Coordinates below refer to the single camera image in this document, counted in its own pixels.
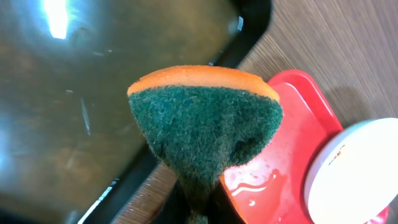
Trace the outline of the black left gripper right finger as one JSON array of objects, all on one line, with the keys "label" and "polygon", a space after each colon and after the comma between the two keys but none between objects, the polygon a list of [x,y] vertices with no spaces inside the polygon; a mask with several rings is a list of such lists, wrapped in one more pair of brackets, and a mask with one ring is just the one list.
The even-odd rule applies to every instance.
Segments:
[{"label": "black left gripper right finger", "polygon": [[241,217],[228,198],[221,182],[212,191],[208,201],[209,224],[241,224]]}]

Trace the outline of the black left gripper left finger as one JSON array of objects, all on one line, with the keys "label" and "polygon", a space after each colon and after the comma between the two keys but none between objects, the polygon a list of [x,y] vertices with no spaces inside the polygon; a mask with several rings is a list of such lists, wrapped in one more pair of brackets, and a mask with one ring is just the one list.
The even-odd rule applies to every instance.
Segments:
[{"label": "black left gripper left finger", "polygon": [[150,224],[186,224],[191,209],[179,182],[176,182],[169,196]]}]

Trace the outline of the white plate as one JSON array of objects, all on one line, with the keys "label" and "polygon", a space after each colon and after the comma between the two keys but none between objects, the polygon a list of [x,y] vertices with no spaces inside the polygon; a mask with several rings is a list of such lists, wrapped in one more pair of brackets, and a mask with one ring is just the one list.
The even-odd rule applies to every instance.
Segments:
[{"label": "white plate", "polygon": [[308,170],[304,200],[314,223],[366,223],[397,195],[397,118],[337,134]]}]

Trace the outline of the green and orange sponge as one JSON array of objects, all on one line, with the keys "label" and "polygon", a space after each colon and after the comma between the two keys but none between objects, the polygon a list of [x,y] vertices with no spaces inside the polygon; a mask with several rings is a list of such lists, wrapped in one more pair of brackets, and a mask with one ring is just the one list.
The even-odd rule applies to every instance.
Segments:
[{"label": "green and orange sponge", "polygon": [[188,223],[208,223],[223,172],[258,156],[283,118],[278,93],[261,77],[226,67],[157,70],[134,82],[127,97],[149,149],[183,189]]}]

